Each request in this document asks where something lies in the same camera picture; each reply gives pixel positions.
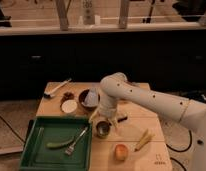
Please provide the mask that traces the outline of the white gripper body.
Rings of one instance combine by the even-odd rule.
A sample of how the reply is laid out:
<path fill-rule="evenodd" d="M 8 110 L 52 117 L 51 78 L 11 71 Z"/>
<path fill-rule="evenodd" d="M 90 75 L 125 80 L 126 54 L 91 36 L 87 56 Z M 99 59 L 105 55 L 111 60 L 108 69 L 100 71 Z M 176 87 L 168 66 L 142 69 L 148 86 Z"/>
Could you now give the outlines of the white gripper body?
<path fill-rule="evenodd" d="M 89 121 L 92 122 L 98 115 L 105 117 L 106 119 L 114 119 L 117 113 L 117 103 L 110 102 L 108 100 L 101 100 L 97 109 L 89 117 Z"/>

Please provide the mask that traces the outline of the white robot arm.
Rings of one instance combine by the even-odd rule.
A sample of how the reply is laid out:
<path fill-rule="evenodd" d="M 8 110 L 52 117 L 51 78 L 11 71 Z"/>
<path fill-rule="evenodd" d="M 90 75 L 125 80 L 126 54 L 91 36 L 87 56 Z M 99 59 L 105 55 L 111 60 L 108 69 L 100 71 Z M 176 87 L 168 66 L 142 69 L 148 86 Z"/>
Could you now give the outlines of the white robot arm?
<path fill-rule="evenodd" d="M 197 140 L 194 142 L 189 171 L 206 171 L 205 103 L 134 86 L 122 72 L 102 78 L 100 89 L 100 102 L 96 111 L 90 116 L 90 122 L 97 114 L 108 119 L 114 118 L 120 99 L 138 104 L 193 131 Z"/>

